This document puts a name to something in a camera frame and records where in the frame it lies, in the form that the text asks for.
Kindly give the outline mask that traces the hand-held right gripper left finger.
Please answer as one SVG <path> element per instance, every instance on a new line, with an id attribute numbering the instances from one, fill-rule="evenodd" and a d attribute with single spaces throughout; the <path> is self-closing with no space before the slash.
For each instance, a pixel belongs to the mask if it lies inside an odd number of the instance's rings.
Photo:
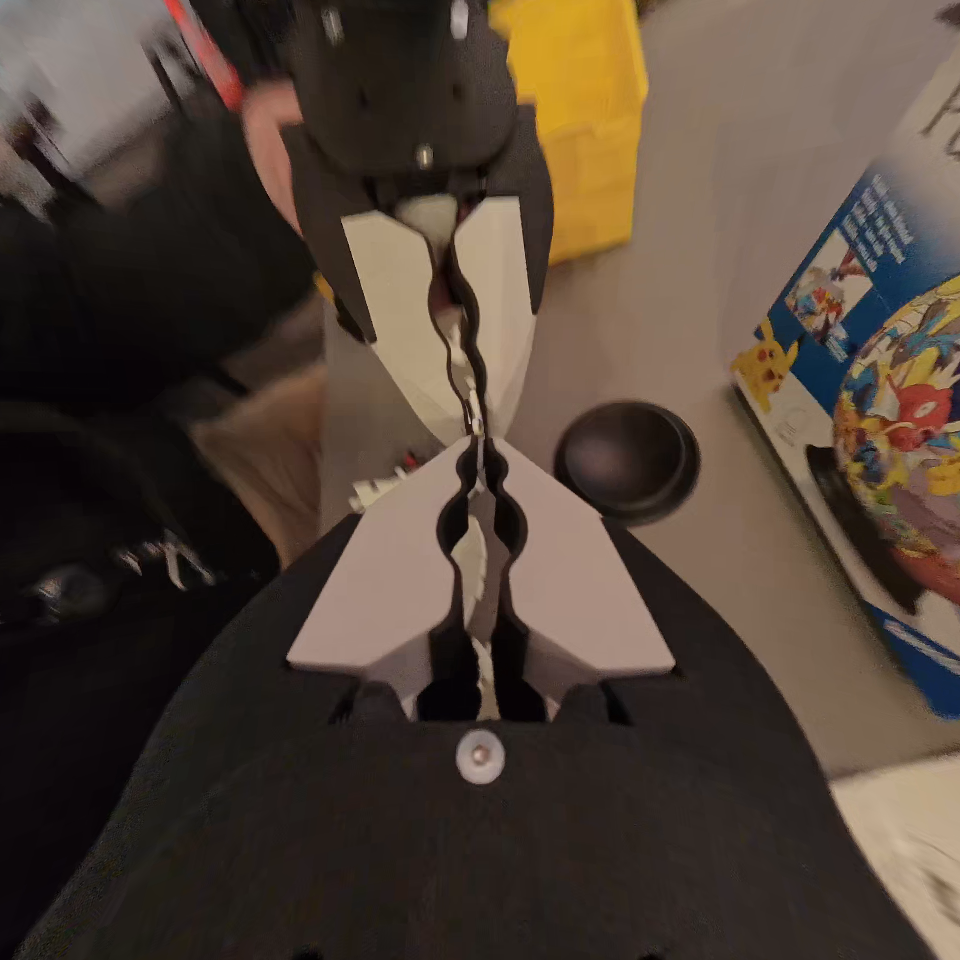
<path id="1" fill-rule="evenodd" d="M 478 662 L 452 553 L 467 534 L 480 448 L 457 441 L 350 518 L 289 666 L 385 685 L 420 720 L 477 719 Z"/>

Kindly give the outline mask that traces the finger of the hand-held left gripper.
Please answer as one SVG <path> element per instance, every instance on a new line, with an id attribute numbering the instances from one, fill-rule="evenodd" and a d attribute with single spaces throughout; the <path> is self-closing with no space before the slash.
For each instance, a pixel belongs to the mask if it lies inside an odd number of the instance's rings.
<path id="1" fill-rule="evenodd" d="M 372 322 L 374 355 L 416 419 L 442 445 L 474 432 L 475 377 L 462 312 L 430 304 L 435 261 L 427 238 L 382 212 L 342 219 Z"/>
<path id="2" fill-rule="evenodd" d="M 534 346 L 532 307 L 518 198 L 485 198 L 453 235 L 454 275 L 465 282 L 475 355 L 485 373 L 486 432 L 505 438 L 517 414 Z"/>

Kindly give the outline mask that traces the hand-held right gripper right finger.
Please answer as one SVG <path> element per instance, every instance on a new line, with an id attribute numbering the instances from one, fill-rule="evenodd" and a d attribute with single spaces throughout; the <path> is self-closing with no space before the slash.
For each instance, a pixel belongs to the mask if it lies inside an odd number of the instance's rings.
<path id="1" fill-rule="evenodd" d="M 485 442 L 484 480 L 507 551 L 490 636 L 499 717 L 544 722 L 575 688 L 670 674 L 602 515 L 501 438 Z"/>

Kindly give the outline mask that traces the partly built white puzzle ball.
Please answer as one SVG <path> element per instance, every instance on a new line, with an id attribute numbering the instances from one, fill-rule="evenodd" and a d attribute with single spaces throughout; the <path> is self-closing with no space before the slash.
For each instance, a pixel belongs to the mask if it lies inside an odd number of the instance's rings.
<path id="1" fill-rule="evenodd" d="M 487 430 L 481 412 L 475 377 L 472 372 L 461 371 L 461 373 L 460 378 L 455 378 L 454 387 L 460 400 L 466 403 L 469 413 L 467 420 L 469 435 L 482 441 L 486 438 Z M 415 474 L 436 456 L 434 454 L 432 457 L 427 457 L 408 451 L 401 458 L 401 462 L 394 467 L 392 475 L 368 481 L 355 481 L 353 483 L 354 496 L 349 498 L 351 510 L 357 514 L 365 513 L 378 499 L 400 486 L 403 481 Z"/>

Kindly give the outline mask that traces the white puzzle piece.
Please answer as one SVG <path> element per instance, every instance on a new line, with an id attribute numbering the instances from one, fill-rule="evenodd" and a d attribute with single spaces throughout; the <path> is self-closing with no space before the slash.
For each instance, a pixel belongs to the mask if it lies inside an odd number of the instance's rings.
<path id="1" fill-rule="evenodd" d="M 470 514 L 466 534 L 453 549 L 452 557 L 462 576 L 463 624 L 478 663 L 481 706 L 478 718 L 493 721 L 500 717 L 490 647 L 496 605 L 487 590 L 489 549 L 479 518 Z"/>

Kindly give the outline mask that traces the black round ball stand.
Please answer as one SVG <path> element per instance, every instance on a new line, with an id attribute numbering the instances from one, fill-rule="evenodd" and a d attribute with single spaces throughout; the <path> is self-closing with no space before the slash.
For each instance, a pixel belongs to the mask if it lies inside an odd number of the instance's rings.
<path id="1" fill-rule="evenodd" d="M 648 526 L 690 499 L 701 467 L 699 443 L 683 419 L 657 404 L 621 400 L 570 423 L 556 447 L 553 476 L 605 519 Z"/>

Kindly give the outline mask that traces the blue puzzle box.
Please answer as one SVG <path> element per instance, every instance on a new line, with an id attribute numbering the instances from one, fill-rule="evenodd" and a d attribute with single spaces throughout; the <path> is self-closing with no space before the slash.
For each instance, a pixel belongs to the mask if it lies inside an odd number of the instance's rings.
<path id="1" fill-rule="evenodd" d="M 959 716 L 959 53 L 731 364 L 881 642 Z"/>

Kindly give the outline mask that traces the person's left hand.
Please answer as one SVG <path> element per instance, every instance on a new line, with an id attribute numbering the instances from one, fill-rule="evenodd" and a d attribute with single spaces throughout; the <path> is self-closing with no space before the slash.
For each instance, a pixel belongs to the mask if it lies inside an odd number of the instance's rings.
<path id="1" fill-rule="evenodd" d="M 302 237 L 291 160 L 282 136 L 286 129 L 304 124 L 293 82 L 271 80 L 248 90 L 241 107 L 241 119 L 246 149 L 261 186 L 280 216 Z"/>

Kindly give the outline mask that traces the yellow box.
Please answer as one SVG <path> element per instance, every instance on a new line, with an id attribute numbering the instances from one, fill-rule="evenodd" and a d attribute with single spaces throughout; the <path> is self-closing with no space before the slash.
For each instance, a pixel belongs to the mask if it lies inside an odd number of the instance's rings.
<path id="1" fill-rule="evenodd" d="M 633 1 L 492 2 L 554 196 L 551 266 L 632 237 L 649 78 Z"/>

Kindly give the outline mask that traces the red plastic object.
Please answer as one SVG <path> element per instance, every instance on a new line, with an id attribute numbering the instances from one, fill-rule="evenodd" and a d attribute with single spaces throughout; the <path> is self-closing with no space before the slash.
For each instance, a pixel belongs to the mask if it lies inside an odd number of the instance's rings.
<path id="1" fill-rule="evenodd" d="M 195 7 L 186 1 L 164 1 L 163 4 L 203 78 L 209 82 L 222 104 L 231 113 L 238 114 L 245 99 L 245 85 L 235 66 L 203 24 Z"/>

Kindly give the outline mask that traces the white instruction sheet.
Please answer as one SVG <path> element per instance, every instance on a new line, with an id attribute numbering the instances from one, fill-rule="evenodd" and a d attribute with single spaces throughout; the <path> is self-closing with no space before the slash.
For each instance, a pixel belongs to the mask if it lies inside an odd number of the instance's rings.
<path id="1" fill-rule="evenodd" d="M 843 777 L 834 801 L 870 868 L 937 958 L 959 957 L 959 755 Z"/>

